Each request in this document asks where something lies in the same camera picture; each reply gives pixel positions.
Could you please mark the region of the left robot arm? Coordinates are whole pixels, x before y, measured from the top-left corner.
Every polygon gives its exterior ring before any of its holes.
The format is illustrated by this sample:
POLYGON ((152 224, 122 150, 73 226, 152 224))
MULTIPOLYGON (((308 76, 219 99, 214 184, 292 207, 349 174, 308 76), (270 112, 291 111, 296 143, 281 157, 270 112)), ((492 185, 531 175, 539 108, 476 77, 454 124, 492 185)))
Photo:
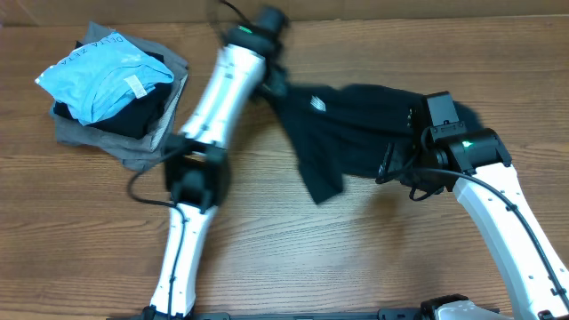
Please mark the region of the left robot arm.
POLYGON ((228 146, 244 106, 258 95, 286 93, 278 66, 285 14, 265 6, 254 21, 243 20, 222 37, 215 68, 201 100, 180 132, 164 145, 170 227, 159 281, 143 319, 187 319, 196 302, 196 276, 206 233, 227 197, 228 146))

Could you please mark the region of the black Nike t-shirt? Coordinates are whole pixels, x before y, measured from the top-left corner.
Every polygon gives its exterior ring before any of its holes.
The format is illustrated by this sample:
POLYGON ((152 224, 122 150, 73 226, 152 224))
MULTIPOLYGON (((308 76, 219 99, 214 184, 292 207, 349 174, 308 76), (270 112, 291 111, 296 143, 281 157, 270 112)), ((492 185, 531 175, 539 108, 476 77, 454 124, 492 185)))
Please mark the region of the black Nike t-shirt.
POLYGON ((285 97, 269 103, 310 196, 321 204, 343 192, 344 175, 377 178, 387 144, 413 136, 408 116, 422 99, 374 84, 289 85, 285 97))

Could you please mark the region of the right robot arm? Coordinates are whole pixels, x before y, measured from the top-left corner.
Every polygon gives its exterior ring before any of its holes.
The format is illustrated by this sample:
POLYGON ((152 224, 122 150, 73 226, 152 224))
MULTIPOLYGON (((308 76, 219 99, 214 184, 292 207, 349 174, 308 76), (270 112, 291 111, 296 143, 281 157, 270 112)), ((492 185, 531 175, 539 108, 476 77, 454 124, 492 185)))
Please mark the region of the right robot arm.
POLYGON ((469 131, 452 103, 416 106, 408 124, 413 155, 401 169, 386 161, 377 183, 399 180, 422 201, 443 191, 474 221, 506 285, 516 319, 566 319, 568 268, 533 215, 512 157, 492 129, 469 131))

